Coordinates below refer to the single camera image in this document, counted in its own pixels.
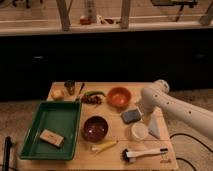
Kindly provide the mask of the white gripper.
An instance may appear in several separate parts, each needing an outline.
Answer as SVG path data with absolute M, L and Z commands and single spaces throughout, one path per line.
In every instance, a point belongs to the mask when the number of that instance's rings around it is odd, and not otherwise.
M 147 102 L 143 100 L 138 101 L 138 108 L 144 115 L 150 115 L 154 111 L 154 106 L 148 104 Z

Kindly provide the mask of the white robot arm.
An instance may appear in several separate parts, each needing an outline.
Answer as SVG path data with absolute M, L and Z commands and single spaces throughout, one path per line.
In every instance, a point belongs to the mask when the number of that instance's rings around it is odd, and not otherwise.
M 169 84 L 162 79 L 146 84 L 140 91 L 139 110 L 149 116 L 158 107 L 213 141 L 213 112 L 178 100 L 170 96 L 169 91 Z

